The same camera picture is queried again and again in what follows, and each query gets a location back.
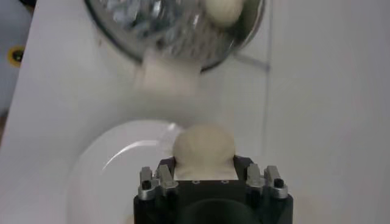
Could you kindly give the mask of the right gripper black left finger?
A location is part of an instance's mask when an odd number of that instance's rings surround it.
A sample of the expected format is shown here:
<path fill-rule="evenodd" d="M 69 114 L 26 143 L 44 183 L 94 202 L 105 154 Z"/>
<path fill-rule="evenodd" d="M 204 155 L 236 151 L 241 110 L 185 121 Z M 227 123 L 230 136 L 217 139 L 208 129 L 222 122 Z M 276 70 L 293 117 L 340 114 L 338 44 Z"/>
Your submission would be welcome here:
<path fill-rule="evenodd" d="M 176 194 L 179 182 L 174 179 L 175 158 L 163 159 L 155 172 L 150 167 L 142 167 L 140 171 L 140 185 L 138 198 L 143 201 L 154 200 L 156 196 Z"/>

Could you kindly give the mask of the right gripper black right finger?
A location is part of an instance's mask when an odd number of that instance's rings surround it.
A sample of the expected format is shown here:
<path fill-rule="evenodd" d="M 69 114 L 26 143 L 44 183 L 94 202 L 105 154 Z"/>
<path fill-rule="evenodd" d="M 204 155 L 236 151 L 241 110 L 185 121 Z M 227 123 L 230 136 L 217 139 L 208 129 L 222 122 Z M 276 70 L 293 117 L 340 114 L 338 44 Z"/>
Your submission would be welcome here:
<path fill-rule="evenodd" d="M 248 157 L 238 155 L 233 157 L 233 163 L 238 179 L 244 181 L 250 189 L 258 191 L 261 195 L 267 193 L 277 200 L 288 198 L 288 187 L 276 166 L 267 166 L 261 173 L 258 164 Z"/>

